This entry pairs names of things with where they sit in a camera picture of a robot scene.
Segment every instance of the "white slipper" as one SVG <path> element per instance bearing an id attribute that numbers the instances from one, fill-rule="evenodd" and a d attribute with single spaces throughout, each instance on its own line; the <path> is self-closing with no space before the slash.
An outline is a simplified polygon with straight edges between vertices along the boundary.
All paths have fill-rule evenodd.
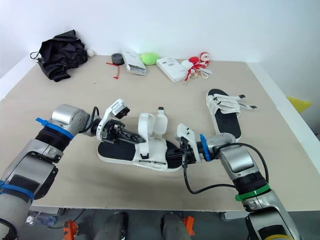
<path id="1" fill-rule="evenodd" d="M 240 107 L 256 109 L 256 106 L 245 105 L 239 102 L 245 95 L 228 96 L 220 89 L 211 89 L 206 96 L 206 105 L 212 117 L 216 134 L 230 133 L 238 142 L 241 137 L 241 129 L 238 122 Z"/>

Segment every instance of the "yellow object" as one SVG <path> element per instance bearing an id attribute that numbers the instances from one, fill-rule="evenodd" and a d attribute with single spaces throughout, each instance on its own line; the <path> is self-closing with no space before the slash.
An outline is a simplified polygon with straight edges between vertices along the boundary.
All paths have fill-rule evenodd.
<path id="1" fill-rule="evenodd" d="M 294 106 L 298 113 L 302 113 L 304 110 L 306 110 L 308 107 L 312 105 L 312 102 L 310 101 L 302 101 L 292 96 L 287 96 L 286 98 L 290 101 L 290 103 Z"/>
<path id="2" fill-rule="evenodd" d="M 271 235 L 265 238 L 264 240 L 272 240 L 272 239 L 291 239 L 294 240 L 292 237 L 287 236 L 287 235 L 282 235 L 282 234 L 276 234 L 276 235 Z"/>

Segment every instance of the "white wall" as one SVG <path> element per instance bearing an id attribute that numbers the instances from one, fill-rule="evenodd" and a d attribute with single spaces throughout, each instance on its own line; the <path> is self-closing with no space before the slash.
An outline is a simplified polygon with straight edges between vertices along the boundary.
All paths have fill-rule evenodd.
<path id="1" fill-rule="evenodd" d="M 318 0 L 1 0 L 0 76 L 71 29 L 101 55 L 122 46 L 180 58 L 209 51 L 261 62 L 285 94 L 316 102 L 303 117 L 320 132 L 319 10 Z"/>

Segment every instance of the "tape roll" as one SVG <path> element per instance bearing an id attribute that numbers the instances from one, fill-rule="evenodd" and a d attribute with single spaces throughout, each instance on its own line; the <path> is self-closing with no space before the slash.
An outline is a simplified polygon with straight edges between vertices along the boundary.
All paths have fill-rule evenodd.
<path id="1" fill-rule="evenodd" d="M 122 65 L 125 63 L 124 58 L 121 53 L 114 53 L 111 55 L 112 63 L 117 65 Z"/>

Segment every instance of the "blue cable tie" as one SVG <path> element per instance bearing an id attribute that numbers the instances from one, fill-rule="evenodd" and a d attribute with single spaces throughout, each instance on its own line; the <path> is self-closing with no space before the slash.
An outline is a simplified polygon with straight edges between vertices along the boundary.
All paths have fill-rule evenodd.
<path id="1" fill-rule="evenodd" d="M 26 195 L 26 196 L 28 196 L 30 198 L 31 203 L 35 199 L 34 193 L 29 191 L 28 189 L 25 189 L 25 188 L 20 187 L 20 186 L 11 185 L 11 184 L 5 184 L 4 181 L 0 180 L 0 190 L 2 190 L 2 189 L 14 190 L 14 191 L 17 191 L 19 193 L 22 193 L 22 194 L 24 194 L 24 195 Z"/>
<path id="2" fill-rule="evenodd" d="M 58 131 L 58 132 L 60 132 L 60 133 L 62 133 L 64 135 L 66 135 L 71 140 L 74 138 L 74 136 L 70 132 L 68 132 L 67 130 L 63 129 L 62 127 L 59 127 L 59 126 L 57 126 L 55 124 L 52 124 L 52 123 L 48 122 L 48 120 L 43 120 L 40 117 L 37 117 L 36 121 L 41 123 L 42 126 L 54 129 L 54 130 L 56 130 L 56 131 Z"/>

